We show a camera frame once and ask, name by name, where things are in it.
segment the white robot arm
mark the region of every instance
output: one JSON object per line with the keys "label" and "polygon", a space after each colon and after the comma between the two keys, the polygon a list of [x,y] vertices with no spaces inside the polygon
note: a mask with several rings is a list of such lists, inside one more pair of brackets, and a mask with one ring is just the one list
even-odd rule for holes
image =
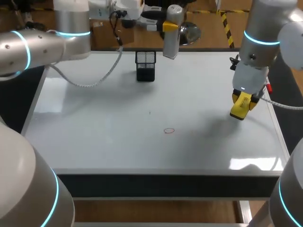
{"label": "white robot arm", "polygon": [[263,94],[268,68],[281,50],[285,63],[303,69],[303,12],[297,0],[254,0],[232,85],[231,116],[243,120]]}
{"label": "white robot arm", "polygon": [[182,7],[171,5],[165,11],[166,21],[148,20],[144,11],[159,12],[143,0],[54,0],[55,34],[21,30],[0,34],[0,81],[18,76],[22,71],[54,62],[80,60],[90,54],[89,18],[106,18],[121,12],[122,18],[138,23],[149,21],[147,30],[167,32],[163,55],[174,59],[179,50],[179,26],[184,19]]}

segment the tabletop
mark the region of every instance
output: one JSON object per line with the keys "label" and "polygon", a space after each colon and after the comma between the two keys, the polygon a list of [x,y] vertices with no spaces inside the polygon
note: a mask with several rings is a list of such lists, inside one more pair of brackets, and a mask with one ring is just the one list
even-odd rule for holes
{"label": "tabletop", "polygon": [[[23,134],[65,184],[96,177],[139,184],[158,176],[161,182],[274,176],[274,182],[289,154],[272,106],[259,102],[244,121],[229,116],[235,55],[181,52],[170,60],[158,53],[156,80],[138,83],[134,53],[126,52],[93,89],[70,85],[50,69]],[[57,66],[75,82],[91,83],[115,58],[116,52],[93,52]]]}

